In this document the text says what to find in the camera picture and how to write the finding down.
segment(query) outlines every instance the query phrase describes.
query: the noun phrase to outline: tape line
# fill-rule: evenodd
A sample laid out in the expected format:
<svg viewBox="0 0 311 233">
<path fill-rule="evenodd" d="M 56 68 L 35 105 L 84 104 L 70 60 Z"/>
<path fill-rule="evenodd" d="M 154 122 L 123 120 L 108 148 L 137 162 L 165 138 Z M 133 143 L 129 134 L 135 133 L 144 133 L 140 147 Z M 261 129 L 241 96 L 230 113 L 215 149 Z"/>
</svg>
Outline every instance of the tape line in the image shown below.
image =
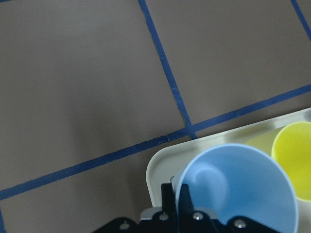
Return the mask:
<svg viewBox="0 0 311 233">
<path fill-rule="evenodd" d="M 0 209 L 0 233 L 6 233 L 1 209 Z"/>
<path fill-rule="evenodd" d="M 138 2 L 139 2 L 141 10 L 145 16 L 146 24 L 147 24 L 147 27 L 148 27 L 149 32 L 151 34 L 152 41 L 153 41 L 155 48 L 156 48 L 156 51 L 159 55 L 159 58 L 160 58 L 166 79 L 170 85 L 171 92 L 174 96 L 174 99 L 176 101 L 179 112 L 182 115 L 186 129 L 188 129 L 188 133 L 189 133 L 189 136 L 191 137 L 191 139 L 196 139 L 195 132 L 191 131 L 191 121 L 190 121 L 188 112 L 186 110 L 184 101 L 183 101 L 181 94 L 180 94 L 180 91 L 178 89 L 178 86 L 177 86 L 176 80 L 174 78 L 173 72 L 171 70 L 169 61 L 167 60 L 167 57 L 165 55 L 165 51 L 164 51 L 163 46 L 161 44 L 160 38 L 157 34 L 156 27 L 155 27 L 154 22 L 151 18 L 151 15 L 150 15 L 148 6 L 146 4 L 146 1 L 145 0 L 138 0 Z"/>
<path fill-rule="evenodd" d="M 156 147 L 162 143 L 165 142 L 170 142 L 170 141 L 174 141 L 178 138 L 187 136 L 188 132 L 185 128 L 178 130 L 174 133 L 170 133 L 166 136 L 161 136 L 161 137 L 157 137 L 154 138 L 152 140 L 149 141 L 145 141 L 136 145 L 133 145 L 131 147 L 127 147 L 121 150 L 118 150 L 116 152 L 101 156 L 99 158 L 95 158 L 80 164 L 77 164 L 75 166 L 72 167 L 68 167 L 65 168 L 63 170 L 59 170 L 53 173 L 50 173 L 48 175 L 39 177 L 37 179 L 31 180 L 31 181 L 27 181 L 25 183 L 22 184 L 18 184 L 14 187 L 10 187 L 7 189 L 4 189 L 2 191 L 0 191 L 0 200 L 4 200 L 7 199 L 9 197 L 21 194 L 23 192 L 27 192 L 29 190 L 32 190 L 34 188 L 38 188 L 41 187 L 43 185 L 49 184 L 49 183 L 53 183 L 55 181 L 64 179 L 66 177 L 81 173 L 83 171 L 87 171 L 90 170 L 92 168 L 96 168 L 98 166 L 110 163 L 112 161 L 124 158 L 126 156 L 129 156 L 131 154 L 135 154 L 138 152 L 141 152 L 143 150 L 147 150 L 153 147 Z"/>
<path fill-rule="evenodd" d="M 291 0 L 291 2 L 292 2 L 292 5 L 293 5 L 293 7 L 294 7 L 294 9 L 295 9 L 299 19 L 300 19 L 300 22 L 301 22 L 303 28 L 305 29 L 305 31 L 307 33 L 307 36 L 309 37 L 309 40 L 311 41 L 311 30 L 310 30 L 310 27 L 309 27 L 309 25 L 308 25 L 304 15 L 303 15 L 301 9 L 300 9 L 297 1 L 296 0 Z"/>
<path fill-rule="evenodd" d="M 222 114 L 220 116 L 216 116 L 214 118 L 199 122 L 197 124 L 192 125 L 192 127 L 193 127 L 192 130 L 197 132 L 197 131 L 206 129 L 208 127 L 223 123 L 225 121 L 229 121 L 229 120 L 232 120 L 234 118 L 238 118 L 238 117 L 246 115 L 248 113 L 252 113 L 252 112 L 257 111 L 259 109 L 269 107 L 273 104 L 276 104 L 276 103 L 291 99 L 293 97 L 305 94 L 307 92 L 311 92 L 311 84 L 297 88 L 297 89 L 289 91 L 289 92 L 285 92 L 285 93 L 280 94 L 278 96 L 274 96 L 270 99 L 263 100 L 263 101 L 245 106 L 245 107 L 240 108 L 238 110 L 228 112 L 228 113 Z"/>
</svg>

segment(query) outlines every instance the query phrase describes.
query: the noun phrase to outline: white tray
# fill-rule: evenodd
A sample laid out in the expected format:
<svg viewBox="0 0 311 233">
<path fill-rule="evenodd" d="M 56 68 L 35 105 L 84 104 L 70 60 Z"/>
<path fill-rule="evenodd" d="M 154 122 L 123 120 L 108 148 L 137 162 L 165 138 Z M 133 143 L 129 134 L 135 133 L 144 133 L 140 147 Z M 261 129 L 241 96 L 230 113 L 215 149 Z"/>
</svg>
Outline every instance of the white tray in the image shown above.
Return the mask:
<svg viewBox="0 0 311 233">
<path fill-rule="evenodd" d="M 152 206 L 161 206 L 161 184 L 169 183 L 180 168 L 201 152 L 224 143 L 245 143 L 253 137 L 296 121 L 311 121 L 311 108 L 163 148 L 152 157 L 146 171 Z M 298 232 L 311 232 L 311 202 L 298 200 L 298 205 Z"/>
</svg>

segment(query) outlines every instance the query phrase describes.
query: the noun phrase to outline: floor tile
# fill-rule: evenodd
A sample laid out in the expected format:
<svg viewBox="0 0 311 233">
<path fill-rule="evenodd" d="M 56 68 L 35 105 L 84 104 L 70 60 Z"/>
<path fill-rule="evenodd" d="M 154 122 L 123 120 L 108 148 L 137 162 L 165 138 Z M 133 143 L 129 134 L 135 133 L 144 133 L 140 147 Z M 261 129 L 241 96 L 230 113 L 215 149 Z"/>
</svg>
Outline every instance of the floor tile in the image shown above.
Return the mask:
<svg viewBox="0 0 311 233">
<path fill-rule="evenodd" d="M 311 44 L 290 1 L 147 5 L 192 123 L 310 84 Z"/>
<path fill-rule="evenodd" d="M 137 1 L 9 1 L 0 21 L 0 189 L 184 127 Z"/>
<path fill-rule="evenodd" d="M 117 217 L 136 222 L 152 207 L 146 168 L 181 138 L 0 202 L 7 233 L 90 233 Z"/>
</svg>

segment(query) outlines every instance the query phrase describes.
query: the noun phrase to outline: blue cup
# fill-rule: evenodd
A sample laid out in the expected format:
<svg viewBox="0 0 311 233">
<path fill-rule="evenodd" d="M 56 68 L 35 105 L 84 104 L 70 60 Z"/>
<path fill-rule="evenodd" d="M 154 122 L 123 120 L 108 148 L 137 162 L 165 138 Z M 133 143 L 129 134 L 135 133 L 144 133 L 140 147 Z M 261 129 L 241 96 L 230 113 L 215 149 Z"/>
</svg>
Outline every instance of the blue cup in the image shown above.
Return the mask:
<svg viewBox="0 0 311 233">
<path fill-rule="evenodd" d="M 224 144 L 196 156 L 174 178 L 177 207 L 182 184 L 189 186 L 194 208 L 212 210 L 222 224 L 245 216 L 281 233 L 297 232 L 293 186 L 283 169 L 256 148 Z"/>
</svg>

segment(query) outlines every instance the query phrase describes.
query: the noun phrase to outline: plastic cup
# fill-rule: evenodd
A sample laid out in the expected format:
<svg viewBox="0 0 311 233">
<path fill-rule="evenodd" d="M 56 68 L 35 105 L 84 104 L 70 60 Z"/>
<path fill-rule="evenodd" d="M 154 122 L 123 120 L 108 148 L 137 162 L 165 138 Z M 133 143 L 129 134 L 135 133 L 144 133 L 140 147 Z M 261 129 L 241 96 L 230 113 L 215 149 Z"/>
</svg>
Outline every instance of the plastic cup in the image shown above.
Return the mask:
<svg viewBox="0 0 311 233">
<path fill-rule="evenodd" d="M 257 137 L 253 137 L 245 142 L 246 145 L 255 147 L 268 155 L 271 155 L 272 145 L 282 128 L 271 130 L 267 133 L 263 133 Z"/>
<path fill-rule="evenodd" d="M 245 216 L 282 233 L 296 233 L 298 208 L 283 169 L 264 152 L 224 144 L 196 156 L 173 180 L 176 206 L 189 186 L 195 209 L 210 209 L 222 224 Z"/>
<path fill-rule="evenodd" d="M 297 198 L 311 201 L 311 122 L 284 127 L 274 140 L 271 156 L 289 176 Z"/>
</svg>

